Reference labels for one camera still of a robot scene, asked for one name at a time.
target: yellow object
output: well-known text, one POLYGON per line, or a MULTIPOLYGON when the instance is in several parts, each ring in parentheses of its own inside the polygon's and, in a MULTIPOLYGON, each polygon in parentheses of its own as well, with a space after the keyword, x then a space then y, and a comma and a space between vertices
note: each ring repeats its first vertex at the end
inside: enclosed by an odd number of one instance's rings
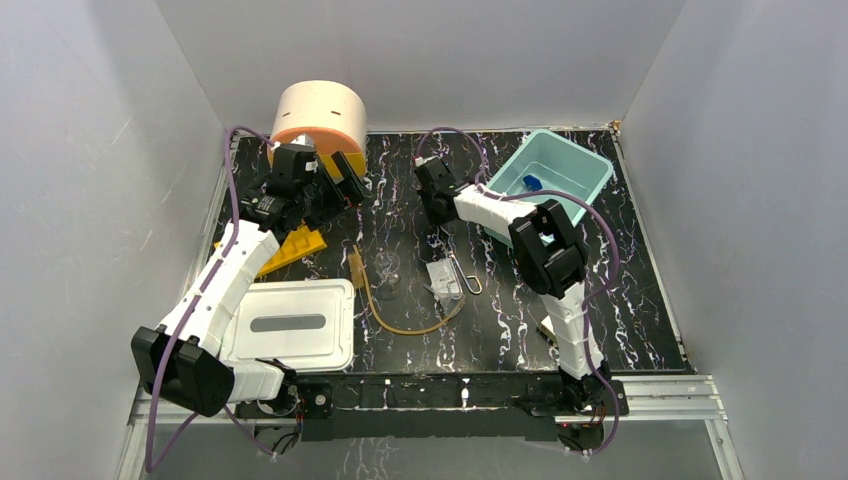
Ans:
MULTIPOLYGON (((215 248, 218 248, 219 245, 220 242, 216 243, 215 248)), ((325 248, 327 248, 327 244, 324 243, 324 237, 320 233, 309 230, 306 225, 301 225, 300 228, 286 237, 283 246, 262 266, 257 277, 268 275, 274 270, 325 248)))
MULTIPOLYGON (((348 163, 353 168, 353 171, 359 175, 359 178, 365 176, 365 155, 362 152, 342 152, 347 157, 348 163)), ((325 153, 323 155, 318 155, 321 158, 321 163, 327 167, 327 173, 330 174, 331 177, 338 180, 342 178, 342 174, 339 172, 339 169, 336 168, 336 163, 333 162, 333 159, 330 158, 333 156, 332 153, 325 153)))
POLYGON ((430 332, 435 332, 447 325, 450 319, 455 317, 456 314, 459 313, 460 309, 462 309, 462 306, 465 305, 465 296, 463 296, 459 305, 457 305, 450 314, 442 318, 439 323, 432 327, 423 328, 421 330, 401 330, 399 328, 395 328, 380 318, 380 314, 377 312, 377 307, 374 306, 374 298, 371 296, 371 284, 368 282, 368 275, 365 273, 365 266, 362 264, 362 256, 359 255, 359 247, 356 245, 353 246, 353 253, 347 256, 347 263, 350 266, 350 279, 354 288, 360 289, 363 285, 365 286, 365 295, 368 297, 368 305, 371 307, 371 313, 374 314, 374 318, 377 319, 377 323, 379 323, 381 327, 396 335, 414 336, 426 335, 430 332))

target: yellow plastic part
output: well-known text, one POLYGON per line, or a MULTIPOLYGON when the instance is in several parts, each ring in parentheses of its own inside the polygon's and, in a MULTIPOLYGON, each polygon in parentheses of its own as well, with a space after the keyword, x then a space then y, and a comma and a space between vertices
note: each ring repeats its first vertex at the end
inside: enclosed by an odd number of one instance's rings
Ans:
MULTIPOLYGON (((332 155, 318 155, 321 157, 321 163, 327 167, 327 173, 333 177, 333 180, 339 180, 342 178, 342 174, 339 172, 339 169, 336 168, 336 163, 333 162, 332 155)), ((345 152, 345 157, 347 157, 348 163, 353 168, 353 171, 359 175, 359 178, 365 176, 365 155, 362 152, 345 152)))
MULTIPOLYGON (((219 245, 220 242, 216 243, 215 248, 218 248, 219 245)), ((325 248, 327 248, 327 244, 324 243, 324 237, 320 233, 309 230, 309 227, 306 225, 301 225, 300 228, 286 237, 283 246, 262 266, 257 277, 268 275, 274 270, 279 270, 292 262, 296 262, 309 254, 325 248)))

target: cylindrical container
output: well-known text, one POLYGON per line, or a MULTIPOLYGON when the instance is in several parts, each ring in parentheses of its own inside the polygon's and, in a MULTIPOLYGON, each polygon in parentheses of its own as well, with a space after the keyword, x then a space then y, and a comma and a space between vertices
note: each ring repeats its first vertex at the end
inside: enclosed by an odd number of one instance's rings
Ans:
POLYGON ((315 142, 327 171, 339 178, 330 155, 342 152, 353 170, 365 175, 365 105, 350 88, 336 82, 311 80, 296 83, 283 92, 271 140, 288 143, 300 134, 315 142))

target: white enclosure wall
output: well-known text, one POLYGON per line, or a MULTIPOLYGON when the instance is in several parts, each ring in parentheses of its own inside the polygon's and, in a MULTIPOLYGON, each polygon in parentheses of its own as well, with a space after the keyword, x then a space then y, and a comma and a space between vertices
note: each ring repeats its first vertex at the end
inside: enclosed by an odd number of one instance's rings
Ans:
POLYGON ((845 478, 848 5, 688 2, 623 145, 754 479, 845 478))
POLYGON ((152 0, 2 5, 0 477, 111 478, 222 127, 152 0))
POLYGON ((353 88, 372 130, 621 119, 684 0, 157 0, 225 124, 283 89, 353 88))

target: clear glass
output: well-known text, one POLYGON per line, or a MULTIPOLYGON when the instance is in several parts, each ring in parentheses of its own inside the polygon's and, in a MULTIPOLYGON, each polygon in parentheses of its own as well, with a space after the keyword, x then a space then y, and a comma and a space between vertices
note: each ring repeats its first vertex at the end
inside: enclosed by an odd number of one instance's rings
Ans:
POLYGON ((374 256, 374 268, 377 270, 379 283, 374 289, 374 296, 381 300, 397 297, 400 291, 400 257, 395 252, 383 251, 374 256))

